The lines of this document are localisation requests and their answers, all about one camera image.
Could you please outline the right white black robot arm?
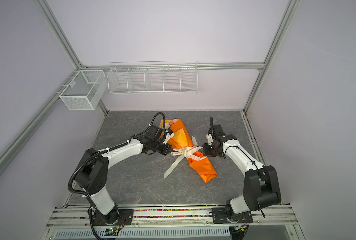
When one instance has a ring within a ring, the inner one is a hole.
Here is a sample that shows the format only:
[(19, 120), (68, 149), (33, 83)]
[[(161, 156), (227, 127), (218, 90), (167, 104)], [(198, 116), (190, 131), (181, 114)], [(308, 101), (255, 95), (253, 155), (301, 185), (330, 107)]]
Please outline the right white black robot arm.
[(242, 195), (229, 200), (225, 205), (228, 221), (236, 223), (253, 211), (263, 214), (264, 208), (281, 203), (278, 175), (273, 166), (266, 166), (256, 160), (234, 135), (227, 135), (221, 125), (214, 125), (212, 118), (207, 140), (204, 144), (206, 157), (230, 158), (244, 175)]

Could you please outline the orange wrapping paper sheet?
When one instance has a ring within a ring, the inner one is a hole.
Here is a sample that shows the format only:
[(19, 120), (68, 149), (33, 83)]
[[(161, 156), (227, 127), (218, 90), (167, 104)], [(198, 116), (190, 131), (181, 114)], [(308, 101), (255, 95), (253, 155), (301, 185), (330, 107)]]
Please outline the orange wrapping paper sheet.
[(209, 158), (201, 153), (202, 147), (197, 144), (195, 137), (189, 135), (181, 119), (161, 121), (160, 127), (167, 127), (174, 133), (167, 143), (173, 148), (171, 155), (177, 158), (164, 173), (165, 179), (183, 160), (187, 160), (189, 166), (199, 174), (205, 183), (210, 182), (218, 176)]

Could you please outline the white printed ribbon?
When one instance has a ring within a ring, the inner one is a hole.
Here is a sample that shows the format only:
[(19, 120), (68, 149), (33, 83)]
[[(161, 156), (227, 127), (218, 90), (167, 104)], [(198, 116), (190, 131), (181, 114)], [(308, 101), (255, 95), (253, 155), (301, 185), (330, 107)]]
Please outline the white printed ribbon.
[(167, 169), (164, 173), (164, 179), (166, 179), (171, 172), (177, 167), (177, 165), (183, 159), (193, 159), (195, 161), (204, 160), (206, 157), (198, 157), (194, 155), (194, 153), (201, 150), (203, 147), (199, 147), (195, 137), (192, 137), (192, 142), (194, 144), (193, 147), (185, 147), (183, 149), (173, 149), (174, 151), (171, 153), (172, 156), (178, 156), (178, 158), (172, 163), (172, 165)]

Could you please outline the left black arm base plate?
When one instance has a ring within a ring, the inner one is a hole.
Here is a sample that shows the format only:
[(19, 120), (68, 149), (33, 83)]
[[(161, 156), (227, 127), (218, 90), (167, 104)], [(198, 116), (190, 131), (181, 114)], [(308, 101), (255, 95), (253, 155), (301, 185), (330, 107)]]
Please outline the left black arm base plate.
[(133, 215), (133, 209), (114, 209), (107, 215), (96, 210), (92, 216), (92, 222), (94, 226), (127, 226), (132, 224)]

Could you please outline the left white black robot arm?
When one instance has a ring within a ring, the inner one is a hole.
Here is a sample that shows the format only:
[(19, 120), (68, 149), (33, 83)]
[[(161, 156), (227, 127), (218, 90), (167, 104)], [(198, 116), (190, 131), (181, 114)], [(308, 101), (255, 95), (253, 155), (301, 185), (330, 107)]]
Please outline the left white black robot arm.
[(174, 133), (165, 127), (166, 123), (164, 113), (158, 112), (145, 130), (131, 136), (124, 143), (100, 151), (93, 148), (86, 150), (72, 173), (67, 184), (68, 191), (81, 195), (90, 203), (90, 227), (97, 240), (101, 237), (94, 229), (93, 216), (99, 216), (109, 226), (123, 218), (106, 187), (109, 169), (132, 156), (155, 153), (166, 156), (171, 153), (172, 146), (168, 141)]

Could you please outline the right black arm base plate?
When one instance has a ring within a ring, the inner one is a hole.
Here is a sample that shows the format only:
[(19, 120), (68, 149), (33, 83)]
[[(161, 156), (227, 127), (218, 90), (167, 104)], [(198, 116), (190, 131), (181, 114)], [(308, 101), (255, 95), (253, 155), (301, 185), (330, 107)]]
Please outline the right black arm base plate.
[(251, 224), (253, 218), (251, 211), (234, 214), (228, 207), (212, 208), (209, 216), (214, 224)]

